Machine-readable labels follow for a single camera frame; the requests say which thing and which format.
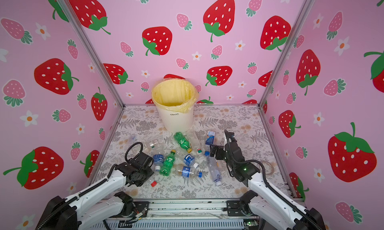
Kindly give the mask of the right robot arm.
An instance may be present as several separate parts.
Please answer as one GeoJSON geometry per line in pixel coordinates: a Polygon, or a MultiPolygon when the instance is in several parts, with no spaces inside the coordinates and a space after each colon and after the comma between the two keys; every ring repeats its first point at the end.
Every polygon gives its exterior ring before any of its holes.
{"type": "Polygon", "coordinates": [[[256,215],[277,230],[324,230],[322,215],[308,210],[271,184],[264,165],[257,160],[245,160],[235,134],[224,130],[225,144],[210,146],[210,155],[226,162],[229,175],[250,190],[241,198],[237,212],[256,215]]]}

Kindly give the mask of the yellow bin liner bag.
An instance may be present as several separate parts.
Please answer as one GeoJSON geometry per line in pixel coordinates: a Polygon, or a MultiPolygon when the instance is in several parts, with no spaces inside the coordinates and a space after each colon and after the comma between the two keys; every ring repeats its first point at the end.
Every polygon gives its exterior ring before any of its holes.
{"type": "Polygon", "coordinates": [[[187,80],[167,78],[152,89],[154,104],[163,110],[187,113],[198,101],[199,93],[187,80]]]}

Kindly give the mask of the clear bottle blue label middle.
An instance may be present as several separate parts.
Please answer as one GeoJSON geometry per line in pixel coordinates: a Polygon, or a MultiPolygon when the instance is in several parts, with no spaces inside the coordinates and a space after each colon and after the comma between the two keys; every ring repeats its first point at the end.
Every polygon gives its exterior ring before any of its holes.
{"type": "Polygon", "coordinates": [[[176,150],[176,157],[189,168],[197,169],[199,167],[196,158],[183,149],[176,150]]]}

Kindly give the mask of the aluminium corner post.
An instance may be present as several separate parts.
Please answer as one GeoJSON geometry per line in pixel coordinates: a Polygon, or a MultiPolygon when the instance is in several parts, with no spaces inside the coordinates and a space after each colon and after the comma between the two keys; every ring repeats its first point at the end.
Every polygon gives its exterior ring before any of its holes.
{"type": "Polygon", "coordinates": [[[300,33],[301,28],[303,27],[303,24],[306,21],[307,16],[309,15],[314,3],[316,0],[304,0],[303,5],[297,15],[297,18],[295,20],[295,23],[292,26],[291,33],[289,34],[287,42],[284,44],[284,48],[282,50],[282,53],[280,54],[278,61],[276,63],[275,69],[272,72],[272,75],[270,77],[270,80],[267,84],[267,88],[265,90],[265,93],[263,94],[261,98],[261,102],[259,103],[259,109],[262,109],[265,105],[265,102],[267,101],[270,91],[272,90],[272,87],[274,86],[281,70],[283,69],[283,66],[288,59],[288,55],[291,52],[294,44],[294,40],[300,33]]]}
{"type": "Polygon", "coordinates": [[[108,24],[108,16],[104,7],[98,0],[57,0],[57,2],[69,22],[72,24],[73,29],[80,38],[100,75],[103,77],[110,92],[117,101],[117,104],[120,107],[124,107],[124,103],[115,88],[113,80],[109,76],[108,70],[100,60],[87,35],[87,32],[91,30],[102,30],[108,35],[111,34],[109,31],[105,30],[108,24]]]}

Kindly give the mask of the clear bottle blue label left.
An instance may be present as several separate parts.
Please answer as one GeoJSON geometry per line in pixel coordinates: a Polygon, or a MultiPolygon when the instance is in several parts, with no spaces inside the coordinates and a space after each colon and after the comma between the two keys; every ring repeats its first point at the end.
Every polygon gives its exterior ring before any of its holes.
{"type": "Polygon", "coordinates": [[[159,172],[164,164],[165,159],[165,151],[164,147],[161,144],[156,144],[152,148],[153,152],[153,165],[155,168],[155,172],[159,172]]]}

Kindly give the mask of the right aluminium corner post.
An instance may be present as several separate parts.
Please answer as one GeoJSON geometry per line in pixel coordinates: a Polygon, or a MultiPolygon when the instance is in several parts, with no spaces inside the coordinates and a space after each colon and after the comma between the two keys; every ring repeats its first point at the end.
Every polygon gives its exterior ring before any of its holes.
{"type": "Polygon", "coordinates": [[[303,24],[306,21],[307,16],[309,15],[314,3],[316,0],[304,0],[303,5],[297,15],[297,18],[295,20],[295,23],[292,26],[291,33],[289,34],[287,42],[284,44],[284,48],[282,50],[282,53],[280,54],[278,61],[276,63],[275,69],[272,72],[272,75],[270,77],[270,80],[267,84],[267,88],[265,90],[265,93],[263,94],[261,98],[261,102],[259,103],[259,109],[262,109],[265,105],[265,102],[267,101],[270,91],[272,90],[272,87],[274,86],[281,70],[283,69],[283,66],[288,59],[288,55],[291,52],[294,44],[294,40],[300,33],[301,28],[303,27],[303,24]]]}

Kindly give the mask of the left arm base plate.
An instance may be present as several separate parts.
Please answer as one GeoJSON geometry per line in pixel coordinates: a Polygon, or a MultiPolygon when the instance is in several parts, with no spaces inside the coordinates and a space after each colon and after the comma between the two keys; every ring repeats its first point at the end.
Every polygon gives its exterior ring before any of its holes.
{"type": "Polygon", "coordinates": [[[119,216],[123,218],[134,218],[136,215],[142,214],[139,218],[145,218],[149,210],[150,202],[138,201],[126,203],[119,216]]]}

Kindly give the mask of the clear tape roll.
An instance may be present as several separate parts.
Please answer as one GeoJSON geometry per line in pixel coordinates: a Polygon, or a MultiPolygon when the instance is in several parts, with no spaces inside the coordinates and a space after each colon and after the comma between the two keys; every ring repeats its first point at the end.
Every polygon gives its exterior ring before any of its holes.
{"type": "Polygon", "coordinates": [[[261,163],[265,168],[266,176],[272,176],[275,173],[275,168],[271,163],[269,163],[268,161],[261,161],[261,163]]]}

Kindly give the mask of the long clear bottle blue cap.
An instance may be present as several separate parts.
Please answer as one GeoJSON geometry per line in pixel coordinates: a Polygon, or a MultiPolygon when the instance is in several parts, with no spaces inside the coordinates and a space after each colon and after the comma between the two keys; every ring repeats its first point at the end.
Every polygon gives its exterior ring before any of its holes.
{"type": "Polygon", "coordinates": [[[214,157],[210,156],[210,152],[205,151],[205,156],[207,158],[208,168],[211,173],[211,177],[216,186],[222,185],[221,173],[218,169],[217,160],[214,157]]]}

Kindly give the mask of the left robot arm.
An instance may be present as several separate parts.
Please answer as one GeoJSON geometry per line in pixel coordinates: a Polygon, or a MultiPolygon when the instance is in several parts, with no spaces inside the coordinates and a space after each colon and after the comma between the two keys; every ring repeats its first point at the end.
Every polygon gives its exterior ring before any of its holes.
{"type": "Polygon", "coordinates": [[[113,216],[140,218],[140,212],[132,197],[117,192],[124,186],[142,186],[153,175],[153,158],[143,152],[141,142],[131,148],[140,147],[139,153],[131,159],[110,168],[108,174],[91,186],[66,198],[51,199],[37,225],[38,230],[87,230],[113,216]]]}

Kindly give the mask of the left aluminium corner post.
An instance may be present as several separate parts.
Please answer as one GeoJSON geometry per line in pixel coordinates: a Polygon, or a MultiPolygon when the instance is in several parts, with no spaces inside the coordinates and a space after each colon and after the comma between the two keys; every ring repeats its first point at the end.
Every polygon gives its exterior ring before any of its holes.
{"type": "Polygon", "coordinates": [[[120,107],[124,107],[124,103],[115,88],[113,80],[109,76],[108,70],[100,60],[87,35],[87,32],[91,30],[102,30],[108,35],[111,34],[109,31],[105,30],[108,24],[108,16],[104,7],[98,0],[57,0],[57,2],[69,22],[72,24],[73,29],[80,38],[100,75],[103,77],[110,92],[117,101],[117,104],[120,107]]]}

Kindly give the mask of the green bottle near bin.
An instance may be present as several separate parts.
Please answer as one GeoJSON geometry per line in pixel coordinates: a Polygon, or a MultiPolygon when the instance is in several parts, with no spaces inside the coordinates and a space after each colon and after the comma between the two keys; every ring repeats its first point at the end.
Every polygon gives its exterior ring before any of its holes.
{"type": "Polygon", "coordinates": [[[190,142],[187,140],[187,138],[181,132],[175,133],[174,134],[174,139],[178,143],[178,145],[182,149],[184,149],[187,153],[191,153],[192,152],[192,148],[191,148],[190,142]]]}

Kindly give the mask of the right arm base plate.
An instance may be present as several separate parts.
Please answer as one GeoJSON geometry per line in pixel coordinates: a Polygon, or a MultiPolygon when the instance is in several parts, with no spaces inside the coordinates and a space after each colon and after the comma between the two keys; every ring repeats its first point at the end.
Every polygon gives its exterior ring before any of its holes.
{"type": "Polygon", "coordinates": [[[255,216],[250,208],[249,205],[246,204],[243,201],[237,200],[237,201],[227,201],[226,207],[223,209],[224,212],[227,212],[228,216],[230,217],[251,217],[255,216]]]}

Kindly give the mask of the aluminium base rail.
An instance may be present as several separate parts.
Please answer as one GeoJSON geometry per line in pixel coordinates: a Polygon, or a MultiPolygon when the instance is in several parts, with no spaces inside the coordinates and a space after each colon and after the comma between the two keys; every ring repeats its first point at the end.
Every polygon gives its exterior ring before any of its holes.
{"type": "Polygon", "coordinates": [[[258,216],[230,217],[227,201],[240,199],[153,199],[145,218],[113,216],[93,230],[277,230],[258,216]]]}

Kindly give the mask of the clear bottle blue cap lying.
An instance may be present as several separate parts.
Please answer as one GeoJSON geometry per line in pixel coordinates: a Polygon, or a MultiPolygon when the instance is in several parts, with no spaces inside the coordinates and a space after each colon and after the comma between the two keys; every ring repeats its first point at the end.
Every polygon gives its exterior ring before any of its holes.
{"type": "Polygon", "coordinates": [[[186,167],[183,165],[175,165],[173,168],[173,173],[177,176],[186,178],[186,179],[201,179],[203,177],[203,173],[198,171],[195,168],[186,167]]]}

